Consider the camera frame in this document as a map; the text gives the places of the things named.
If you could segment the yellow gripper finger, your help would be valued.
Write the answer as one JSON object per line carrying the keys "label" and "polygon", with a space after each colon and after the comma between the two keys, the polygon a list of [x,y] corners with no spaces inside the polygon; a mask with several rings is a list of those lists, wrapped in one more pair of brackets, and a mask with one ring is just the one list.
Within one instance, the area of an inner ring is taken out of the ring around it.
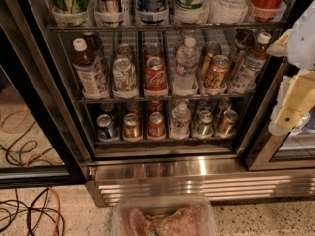
{"label": "yellow gripper finger", "polygon": [[267,48],[267,53],[274,57],[283,57],[288,54],[288,40],[291,34],[291,29],[288,29],[281,37]]}
{"label": "yellow gripper finger", "polygon": [[315,71],[301,70],[293,77],[284,76],[268,131],[275,136],[288,134],[314,106]]}

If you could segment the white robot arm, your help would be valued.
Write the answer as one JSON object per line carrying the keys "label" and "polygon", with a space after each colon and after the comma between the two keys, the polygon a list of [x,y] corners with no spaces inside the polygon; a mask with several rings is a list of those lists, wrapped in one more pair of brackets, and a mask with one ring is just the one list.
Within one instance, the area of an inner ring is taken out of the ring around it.
{"label": "white robot arm", "polygon": [[315,1],[291,29],[268,47],[267,53],[284,56],[299,69],[293,77],[283,77],[270,117],[269,132],[282,136],[291,132],[315,106]]}

